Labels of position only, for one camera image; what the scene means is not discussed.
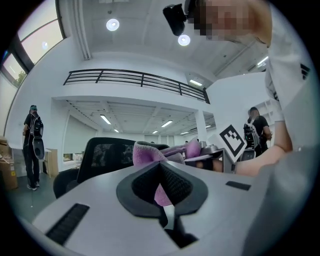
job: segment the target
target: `white ceiling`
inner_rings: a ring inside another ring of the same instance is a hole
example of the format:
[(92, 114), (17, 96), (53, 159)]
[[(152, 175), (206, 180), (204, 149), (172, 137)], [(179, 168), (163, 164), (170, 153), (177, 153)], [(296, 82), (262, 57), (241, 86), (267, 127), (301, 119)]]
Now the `white ceiling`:
[[(67, 100), (69, 108), (72, 108), (105, 132), (152, 134), (158, 131), (161, 135), (180, 135), (197, 128), (195, 114), (189, 110), (172, 109), (152, 105), (126, 104), (123, 102), (111, 102), (101, 100)], [(105, 115), (111, 125), (107, 124), (100, 115)], [(204, 114), (206, 125), (215, 127), (214, 116)], [(173, 122), (161, 127), (167, 121)]]
[[(188, 46), (180, 46), (163, 15), (163, 8), (170, 4), (184, 4), (184, 0), (79, 0), (82, 1), (85, 39), (90, 53), (145, 52), (148, 56), (163, 58), (179, 65), (192, 63), (215, 76), (226, 78), (247, 74), (248, 69), (262, 60), (267, 49), (253, 37), (242, 38), (242, 43), (208, 41), (195, 35), (193, 25), (187, 24), (185, 34), (191, 38)], [(109, 19), (119, 20), (116, 31), (108, 31)], [(261, 72), (255, 68), (250, 72)], [(186, 75), (194, 70), (185, 70)]]

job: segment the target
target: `person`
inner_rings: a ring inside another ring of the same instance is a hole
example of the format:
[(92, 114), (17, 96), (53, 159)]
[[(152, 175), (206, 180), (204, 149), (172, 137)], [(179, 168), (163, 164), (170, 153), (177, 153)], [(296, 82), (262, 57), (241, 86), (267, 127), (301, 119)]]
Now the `person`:
[(23, 156), (25, 161), (25, 168), (26, 168), (26, 175), (29, 179), (29, 184), (27, 188), (33, 191), (36, 191), (39, 185), (39, 160), (36, 157), (34, 146), (33, 146), (33, 139), (34, 136), (30, 133), (31, 125), (34, 119), (38, 116), (37, 113), (37, 106), (32, 105), (29, 110), (29, 114), (26, 116), (24, 121), (23, 127)]
[(253, 106), (249, 110), (249, 119), (247, 122), (250, 124), (253, 121), (253, 126), (257, 134), (259, 135), (260, 143), (255, 147), (255, 157), (262, 155), (265, 151), (267, 151), (267, 141), (270, 141), (272, 138), (271, 131), (268, 125), (267, 120), (260, 115), (259, 110)]
[[(306, 103), (307, 98), (318, 100), (317, 84), (312, 83), (316, 81), (313, 64), (293, 27), (272, 4), (264, 0), (186, 0), (185, 12), (188, 23), (209, 40), (239, 42), (251, 35), (267, 47), (265, 87), (277, 110), (274, 144), (262, 155), (236, 163), (235, 173), (256, 176), (262, 166), (319, 143), (314, 121), (318, 107)], [(214, 160), (213, 170), (221, 171), (222, 164)]]

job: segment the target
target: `pink cloth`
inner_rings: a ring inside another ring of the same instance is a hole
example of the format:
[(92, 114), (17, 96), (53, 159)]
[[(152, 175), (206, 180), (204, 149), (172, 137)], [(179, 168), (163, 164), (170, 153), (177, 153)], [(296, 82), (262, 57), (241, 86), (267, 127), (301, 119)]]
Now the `pink cloth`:
[[(166, 145), (158, 145), (144, 141), (137, 141), (133, 147), (133, 164), (135, 166), (145, 163), (158, 161), (174, 161), (185, 164), (182, 153), (185, 153), (186, 158), (198, 157), (201, 152), (201, 145), (197, 139), (192, 139), (189, 143), (182, 146), (168, 147)], [(161, 184), (155, 191), (154, 200), (160, 206), (172, 205), (170, 199), (166, 195)]]

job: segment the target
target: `cardboard box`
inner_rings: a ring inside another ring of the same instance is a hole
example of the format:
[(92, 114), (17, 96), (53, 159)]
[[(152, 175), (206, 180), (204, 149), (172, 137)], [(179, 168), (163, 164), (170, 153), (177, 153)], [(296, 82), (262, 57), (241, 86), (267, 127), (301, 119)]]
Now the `cardboard box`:
[(0, 136), (0, 155), (5, 158), (12, 158), (12, 150), (8, 145), (7, 139)]
[(46, 152), (44, 157), (44, 163), (46, 167), (46, 171), (49, 177), (56, 177), (59, 174), (58, 168), (58, 150), (50, 149), (51, 152)]
[(0, 161), (1, 183), (6, 190), (13, 190), (18, 187), (17, 175), (13, 162)]

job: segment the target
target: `black metal railing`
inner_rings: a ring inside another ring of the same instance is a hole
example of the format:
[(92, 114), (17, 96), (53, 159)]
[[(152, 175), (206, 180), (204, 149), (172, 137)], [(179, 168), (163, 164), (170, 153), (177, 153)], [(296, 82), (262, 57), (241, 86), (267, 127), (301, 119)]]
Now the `black metal railing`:
[(69, 76), (63, 85), (66, 86), (72, 83), (79, 84), (83, 82), (94, 82), (96, 84), (103, 82), (125, 83), (132, 86), (170, 91), (171, 93), (196, 98), (199, 101), (210, 104), (205, 88), (195, 88), (170, 78), (139, 71), (102, 68), (74, 70), (69, 72)]

